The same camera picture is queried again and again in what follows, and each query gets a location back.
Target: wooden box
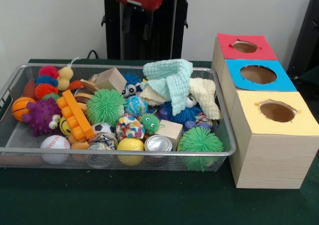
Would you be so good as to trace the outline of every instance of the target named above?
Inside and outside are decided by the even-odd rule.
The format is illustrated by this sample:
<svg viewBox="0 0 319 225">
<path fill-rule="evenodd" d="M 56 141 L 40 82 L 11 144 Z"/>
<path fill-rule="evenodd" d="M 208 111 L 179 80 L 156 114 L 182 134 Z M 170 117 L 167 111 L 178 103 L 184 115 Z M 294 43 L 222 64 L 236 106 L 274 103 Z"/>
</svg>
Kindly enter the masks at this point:
<svg viewBox="0 0 319 225">
<path fill-rule="evenodd" d="M 281 64 L 271 60 L 227 59 L 219 80 L 229 116 L 237 90 L 296 91 Z"/>
<path fill-rule="evenodd" d="M 183 125 L 162 119 L 162 127 L 155 133 L 167 137 L 173 144 L 173 151 L 177 151 L 177 146 L 183 134 Z"/>
<path fill-rule="evenodd" d="M 301 187 L 319 147 L 319 125 L 298 92 L 237 91 L 231 122 L 237 188 Z"/>
<path fill-rule="evenodd" d="M 226 59 L 277 60 L 264 36 L 243 36 L 218 33 L 211 68 L 221 80 Z"/>
</svg>

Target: soccer toy ball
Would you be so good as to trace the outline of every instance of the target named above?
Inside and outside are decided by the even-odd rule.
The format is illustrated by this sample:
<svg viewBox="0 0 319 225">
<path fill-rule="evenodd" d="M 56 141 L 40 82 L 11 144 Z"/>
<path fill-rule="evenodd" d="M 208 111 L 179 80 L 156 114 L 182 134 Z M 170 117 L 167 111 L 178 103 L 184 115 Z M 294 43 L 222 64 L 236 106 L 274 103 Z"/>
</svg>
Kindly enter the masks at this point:
<svg viewBox="0 0 319 225">
<path fill-rule="evenodd" d="M 103 132 L 109 133 L 115 137 L 115 129 L 107 123 L 94 124 L 92 125 L 92 129 L 95 134 Z"/>
</svg>

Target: orange plastic toy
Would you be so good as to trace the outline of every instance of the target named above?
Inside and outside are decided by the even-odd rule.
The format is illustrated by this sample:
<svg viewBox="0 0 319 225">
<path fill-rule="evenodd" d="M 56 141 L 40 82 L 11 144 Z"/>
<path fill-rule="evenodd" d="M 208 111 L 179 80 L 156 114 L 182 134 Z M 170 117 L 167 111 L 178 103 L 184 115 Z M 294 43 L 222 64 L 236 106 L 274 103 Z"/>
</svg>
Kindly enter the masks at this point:
<svg viewBox="0 0 319 225">
<path fill-rule="evenodd" d="M 60 97 L 56 103 L 66 118 L 76 140 L 83 138 L 89 139 L 94 135 L 90 123 L 81 111 L 70 90 L 63 92 L 62 97 Z"/>
<path fill-rule="evenodd" d="M 29 102 L 36 103 L 35 100 L 30 97 L 21 97 L 14 101 L 12 105 L 12 114 L 15 119 L 22 122 L 22 115 L 30 113 L 30 110 L 26 107 Z"/>
</svg>

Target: yellow cloth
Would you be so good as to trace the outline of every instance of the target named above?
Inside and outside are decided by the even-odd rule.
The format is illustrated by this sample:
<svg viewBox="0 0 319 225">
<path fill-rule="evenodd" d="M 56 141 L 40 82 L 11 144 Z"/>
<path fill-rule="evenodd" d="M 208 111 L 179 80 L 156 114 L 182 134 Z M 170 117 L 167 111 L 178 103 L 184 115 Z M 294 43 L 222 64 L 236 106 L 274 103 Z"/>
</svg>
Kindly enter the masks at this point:
<svg viewBox="0 0 319 225">
<path fill-rule="evenodd" d="M 221 113 L 215 103 L 215 83 L 212 80 L 191 78 L 189 81 L 189 93 L 199 103 L 208 119 L 220 119 Z"/>
</svg>

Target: metal basket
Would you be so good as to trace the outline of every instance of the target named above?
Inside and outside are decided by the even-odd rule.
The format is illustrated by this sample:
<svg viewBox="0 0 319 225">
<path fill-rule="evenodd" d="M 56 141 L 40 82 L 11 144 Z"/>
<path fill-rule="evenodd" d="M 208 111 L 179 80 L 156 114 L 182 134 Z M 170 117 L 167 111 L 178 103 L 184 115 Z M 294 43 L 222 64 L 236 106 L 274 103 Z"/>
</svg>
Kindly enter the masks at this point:
<svg viewBox="0 0 319 225">
<path fill-rule="evenodd" d="M 34 137 L 25 123 L 18 122 L 11 114 L 14 100 L 22 95 L 24 85 L 38 75 L 38 70 L 43 64 L 26 64 L 18 67 L 4 88 L 0 91 L 0 100 L 6 101 L 8 106 L 2 105 L 0 109 L 0 167 L 17 168 L 55 168 L 55 169 L 133 169 L 133 170 L 170 170 L 187 171 L 184 161 L 194 156 L 203 157 L 209 163 L 206 171 L 217 171 L 227 156 L 236 150 L 236 142 L 215 72 L 207 68 L 194 68 L 192 78 L 214 80 L 216 84 L 216 102 L 221 108 L 223 119 L 215 123 L 213 132 L 224 143 L 224 151 L 216 153 L 207 152 L 146 152 L 146 151 L 109 151 L 109 150 L 65 150 L 65 149 L 40 149 L 41 143 L 49 135 Z M 113 66 L 100 65 L 73 65 L 73 80 L 88 79 L 93 74 L 101 73 Z M 117 66 L 121 73 L 135 73 L 143 77 L 143 68 L 134 66 Z M 43 156 L 57 158 L 65 157 L 62 164 L 48 164 Z M 138 158 L 142 162 L 136 166 L 126 166 L 119 161 L 119 156 L 127 161 Z M 154 156 L 163 156 L 158 160 Z"/>
</svg>

